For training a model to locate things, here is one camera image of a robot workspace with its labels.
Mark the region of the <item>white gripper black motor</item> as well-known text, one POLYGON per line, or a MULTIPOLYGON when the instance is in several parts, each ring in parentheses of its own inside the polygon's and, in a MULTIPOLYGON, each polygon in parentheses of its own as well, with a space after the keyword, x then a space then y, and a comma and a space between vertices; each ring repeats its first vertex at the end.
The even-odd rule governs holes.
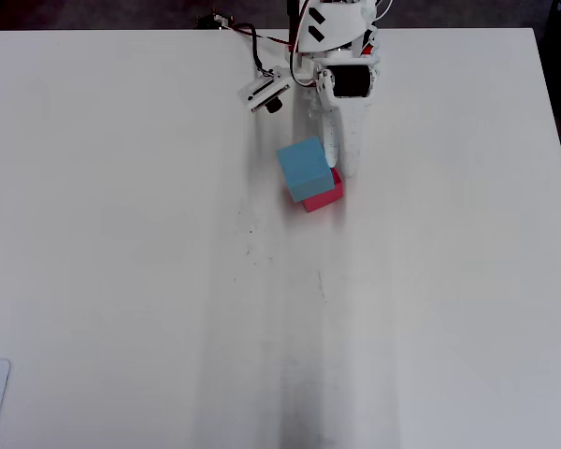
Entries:
POLYGON ((293 79, 300 87, 316 90, 321 108, 321 141, 327 164, 338 163, 342 174, 356 173, 362 149, 367 98, 379 76, 380 57, 373 48, 354 51, 335 48, 323 52, 293 50, 293 79))

